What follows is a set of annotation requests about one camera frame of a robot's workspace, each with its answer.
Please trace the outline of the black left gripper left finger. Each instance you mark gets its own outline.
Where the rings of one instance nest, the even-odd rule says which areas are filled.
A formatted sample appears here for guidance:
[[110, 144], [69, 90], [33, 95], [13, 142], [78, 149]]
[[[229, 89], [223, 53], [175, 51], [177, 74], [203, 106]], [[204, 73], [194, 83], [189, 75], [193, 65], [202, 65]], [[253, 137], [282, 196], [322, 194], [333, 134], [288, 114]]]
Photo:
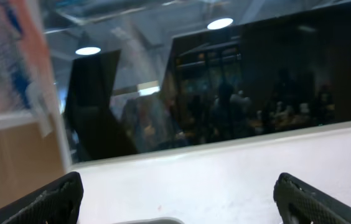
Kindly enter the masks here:
[[77, 224], [82, 198], [82, 178], [69, 172], [0, 208], [0, 224]]

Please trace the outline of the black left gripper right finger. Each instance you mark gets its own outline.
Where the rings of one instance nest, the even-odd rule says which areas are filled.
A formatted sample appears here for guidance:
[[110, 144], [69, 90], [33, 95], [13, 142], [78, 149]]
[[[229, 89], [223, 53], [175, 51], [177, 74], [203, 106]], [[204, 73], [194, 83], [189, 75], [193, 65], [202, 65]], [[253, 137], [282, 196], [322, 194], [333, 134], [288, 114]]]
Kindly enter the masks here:
[[351, 224], [351, 207], [291, 174], [279, 175], [273, 198], [283, 223]]

